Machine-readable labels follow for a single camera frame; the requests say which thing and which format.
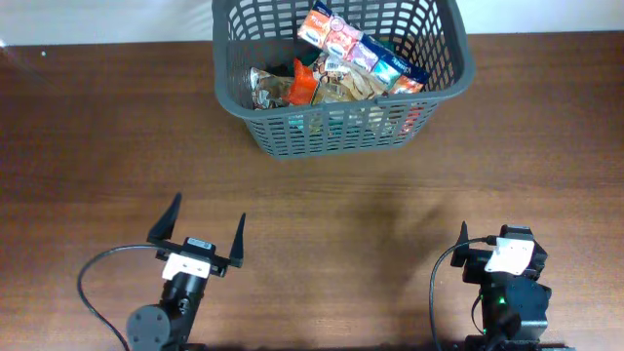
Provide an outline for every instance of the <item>wooden table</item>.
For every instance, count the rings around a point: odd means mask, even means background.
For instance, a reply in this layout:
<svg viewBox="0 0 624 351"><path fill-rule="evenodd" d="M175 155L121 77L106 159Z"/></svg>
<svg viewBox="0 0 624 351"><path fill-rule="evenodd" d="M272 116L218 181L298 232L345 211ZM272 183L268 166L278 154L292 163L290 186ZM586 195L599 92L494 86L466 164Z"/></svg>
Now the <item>wooden table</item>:
<svg viewBox="0 0 624 351"><path fill-rule="evenodd" d="M544 341L620 350L624 35L469 41L477 79L408 146L289 162L263 154L216 101L211 44L10 49L0 349L120 349L78 299L76 275L101 251L143 243L179 190L176 241L227 254L248 214L245 266L211 279L192 341L428 343L429 275L466 220L474 237L529 225L549 253ZM124 330L157 302L162 267L120 253L88 273L87 294ZM438 276L440 334L462 340L478 287L448 263Z"/></svg>

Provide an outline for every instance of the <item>gray plastic basket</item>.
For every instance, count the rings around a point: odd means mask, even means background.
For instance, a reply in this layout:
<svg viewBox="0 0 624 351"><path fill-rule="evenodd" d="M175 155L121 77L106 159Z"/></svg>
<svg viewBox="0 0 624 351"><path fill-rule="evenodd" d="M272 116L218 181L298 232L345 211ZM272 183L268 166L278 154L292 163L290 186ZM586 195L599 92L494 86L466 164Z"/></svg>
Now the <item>gray plastic basket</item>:
<svg viewBox="0 0 624 351"><path fill-rule="evenodd" d="M431 78L419 94L253 110L250 69L288 64L312 46L296 33L312 0L214 0L214 89L258 145L278 159L405 145L438 104L462 93L475 63L454 0L328 0L352 25L395 44Z"/></svg>

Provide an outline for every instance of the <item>candy wrapper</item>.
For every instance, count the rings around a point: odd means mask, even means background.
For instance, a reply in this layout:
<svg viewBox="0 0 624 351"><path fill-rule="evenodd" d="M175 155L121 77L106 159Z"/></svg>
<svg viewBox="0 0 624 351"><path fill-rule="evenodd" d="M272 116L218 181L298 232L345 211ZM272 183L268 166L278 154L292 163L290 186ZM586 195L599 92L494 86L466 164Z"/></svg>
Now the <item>candy wrapper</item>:
<svg viewBox="0 0 624 351"><path fill-rule="evenodd" d="M293 78L277 77L257 68L250 72L252 101L254 109L269 109L290 105L284 97L288 93Z"/></svg>

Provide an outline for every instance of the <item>packet label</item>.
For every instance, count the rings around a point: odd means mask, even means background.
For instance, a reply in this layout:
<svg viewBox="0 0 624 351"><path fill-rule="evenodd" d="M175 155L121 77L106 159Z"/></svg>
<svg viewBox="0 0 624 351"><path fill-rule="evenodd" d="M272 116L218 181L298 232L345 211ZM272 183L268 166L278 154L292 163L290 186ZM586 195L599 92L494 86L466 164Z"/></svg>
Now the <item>packet label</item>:
<svg viewBox="0 0 624 351"><path fill-rule="evenodd" d="M351 69L343 64L342 59L334 55L329 55L325 60L325 70L327 72L349 73Z"/></svg>

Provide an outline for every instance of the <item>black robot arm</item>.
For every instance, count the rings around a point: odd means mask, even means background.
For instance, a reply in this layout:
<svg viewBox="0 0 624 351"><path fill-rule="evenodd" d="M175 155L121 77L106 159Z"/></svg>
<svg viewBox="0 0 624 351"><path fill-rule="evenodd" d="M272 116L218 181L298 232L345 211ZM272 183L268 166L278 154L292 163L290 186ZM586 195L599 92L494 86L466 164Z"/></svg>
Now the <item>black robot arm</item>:
<svg viewBox="0 0 624 351"><path fill-rule="evenodd" d="M188 344L195 315L211 275L224 277L228 266L243 265L243 229L241 216L228 258L216 255L211 243L186 238L183 245L170 242L176 224L181 195L149 231L147 241L161 250L156 258L165 260L163 278L167 280L158 304L140 307L127 322L130 345L135 351L203 350L203 345Z"/></svg>

